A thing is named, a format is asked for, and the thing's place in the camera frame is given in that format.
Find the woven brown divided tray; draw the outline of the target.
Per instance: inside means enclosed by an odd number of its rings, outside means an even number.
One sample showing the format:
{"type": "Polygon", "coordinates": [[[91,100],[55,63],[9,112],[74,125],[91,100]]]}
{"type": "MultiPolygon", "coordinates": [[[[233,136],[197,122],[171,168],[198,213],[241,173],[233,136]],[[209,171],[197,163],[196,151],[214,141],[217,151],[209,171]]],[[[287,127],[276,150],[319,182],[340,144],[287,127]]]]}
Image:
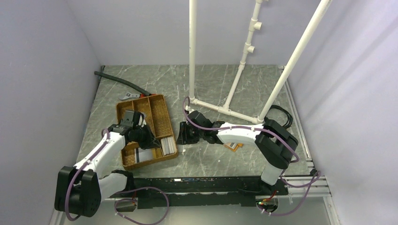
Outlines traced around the woven brown divided tray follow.
{"type": "MultiPolygon", "coordinates": [[[[161,141],[162,138],[169,136],[172,136],[175,140],[167,104],[163,95],[157,94],[155,96],[117,103],[116,118],[118,121],[123,118],[126,110],[134,110],[143,113],[145,115],[146,123],[150,126],[152,133],[159,141],[161,141]]],[[[135,148],[139,148],[138,144],[131,142],[121,150],[121,161],[125,170],[132,170],[146,165],[171,160],[178,156],[178,151],[175,154],[163,156],[161,148],[153,148],[153,160],[136,164],[134,153],[135,148]]]]}

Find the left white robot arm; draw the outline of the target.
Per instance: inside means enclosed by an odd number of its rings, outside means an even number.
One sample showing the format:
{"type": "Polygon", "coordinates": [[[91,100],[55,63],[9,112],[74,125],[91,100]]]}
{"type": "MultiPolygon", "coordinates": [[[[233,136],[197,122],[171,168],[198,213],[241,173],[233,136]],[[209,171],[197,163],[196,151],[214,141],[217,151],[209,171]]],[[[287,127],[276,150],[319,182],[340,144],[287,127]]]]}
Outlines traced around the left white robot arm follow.
{"type": "Polygon", "coordinates": [[[161,146],[146,122],[146,114],[127,110],[117,123],[101,131],[100,142],[73,166],[58,172],[54,208],[63,211],[70,221],[92,217],[100,203],[114,194],[128,197],[134,193],[134,175],[114,170],[105,175],[111,159],[129,143],[146,150],[161,146]]]}

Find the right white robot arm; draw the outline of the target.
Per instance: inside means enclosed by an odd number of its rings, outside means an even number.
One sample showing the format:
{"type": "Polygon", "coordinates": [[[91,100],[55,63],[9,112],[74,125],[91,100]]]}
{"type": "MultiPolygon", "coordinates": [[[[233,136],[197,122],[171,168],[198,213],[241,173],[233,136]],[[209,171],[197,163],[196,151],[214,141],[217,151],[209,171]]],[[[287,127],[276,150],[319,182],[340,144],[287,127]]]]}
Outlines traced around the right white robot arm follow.
{"type": "Polygon", "coordinates": [[[266,119],[262,124],[249,126],[225,121],[211,122],[198,111],[185,117],[186,121],[179,125],[178,145],[205,140],[209,144],[241,143],[257,147],[266,159],[258,183],[259,190],[265,195],[276,190],[277,180],[290,163],[299,161],[296,154],[298,140],[275,120],[266,119]]]}

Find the orange leather card holder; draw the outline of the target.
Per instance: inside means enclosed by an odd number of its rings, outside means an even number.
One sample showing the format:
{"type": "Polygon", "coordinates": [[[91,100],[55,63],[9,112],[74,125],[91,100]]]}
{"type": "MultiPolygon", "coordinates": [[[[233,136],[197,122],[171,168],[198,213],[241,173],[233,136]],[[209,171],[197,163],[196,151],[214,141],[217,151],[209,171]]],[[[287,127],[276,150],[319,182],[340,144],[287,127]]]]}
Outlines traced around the orange leather card holder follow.
{"type": "Polygon", "coordinates": [[[243,147],[243,144],[230,142],[230,143],[224,143],[223,146],[232,152],[236,152],[239,148],[243,147]]]}

